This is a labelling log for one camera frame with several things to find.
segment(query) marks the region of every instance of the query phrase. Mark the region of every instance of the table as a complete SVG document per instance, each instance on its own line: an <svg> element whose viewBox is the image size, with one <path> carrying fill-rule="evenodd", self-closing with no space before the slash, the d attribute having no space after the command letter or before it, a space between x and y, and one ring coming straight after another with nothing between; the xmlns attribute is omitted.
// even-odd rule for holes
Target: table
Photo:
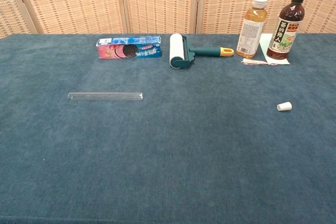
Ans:
<svg viewBox="0 0 336 224"><path fill-rule="evenodd" d="M0 223L335 222L336 34L299 34L289 66L199 56L186 70L169 34L161 58L99 60L116 36L0 40ZM68 100L79 91L144 100Z"/></svg>

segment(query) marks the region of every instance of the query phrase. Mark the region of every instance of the clear plastic tube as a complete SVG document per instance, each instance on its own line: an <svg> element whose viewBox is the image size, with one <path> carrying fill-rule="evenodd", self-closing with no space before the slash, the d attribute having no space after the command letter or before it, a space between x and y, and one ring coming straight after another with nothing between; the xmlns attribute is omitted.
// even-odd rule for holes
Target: clear plastic tube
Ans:
<svg viewBox="0 0 336 224"><path fill-rule="evenodd" d="M142 92L71 92L74 101L143 101Z"/></svg>

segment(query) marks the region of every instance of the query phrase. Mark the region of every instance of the oreo box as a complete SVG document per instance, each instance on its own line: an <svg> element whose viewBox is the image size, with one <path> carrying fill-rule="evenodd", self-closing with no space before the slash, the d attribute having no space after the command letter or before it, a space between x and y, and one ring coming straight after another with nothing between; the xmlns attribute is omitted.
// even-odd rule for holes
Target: oreo box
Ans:
<svg viewBox="0 0 336 224"><path fill-rule="evenodd" d="M99 59L155 58L161 56L160 36L99 39Z"/></svg>

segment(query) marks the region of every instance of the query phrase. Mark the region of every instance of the small white cap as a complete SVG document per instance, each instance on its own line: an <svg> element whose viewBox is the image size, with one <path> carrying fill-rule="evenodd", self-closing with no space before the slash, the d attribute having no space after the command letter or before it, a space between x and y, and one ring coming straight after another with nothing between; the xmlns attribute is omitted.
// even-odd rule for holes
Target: small white cap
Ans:
<svg viewBox="0 0 336 224"><path fill-rule="evenodd" d="M268 0L253 0L252 6L254 8L265 8L267 5Z"/></svg>
<svg viewBox="0 0 336 224"><path fill-rule="evenodd" d="M290 102L284 102L277 105L278 111L286 111L292 109L292 104Z"/></svg>

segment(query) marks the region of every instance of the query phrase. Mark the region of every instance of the lint roller handle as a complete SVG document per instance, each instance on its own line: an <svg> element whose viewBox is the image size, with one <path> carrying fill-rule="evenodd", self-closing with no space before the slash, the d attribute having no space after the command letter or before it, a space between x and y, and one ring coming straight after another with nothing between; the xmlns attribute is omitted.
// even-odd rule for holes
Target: lint roller handle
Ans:
<svg viewBox="0 0 336 224"><path fill-rule="evenodd" d="M189 51L197 55L214 57L230 57L235 53L232 48L225 47L191 47Z"/></svg>

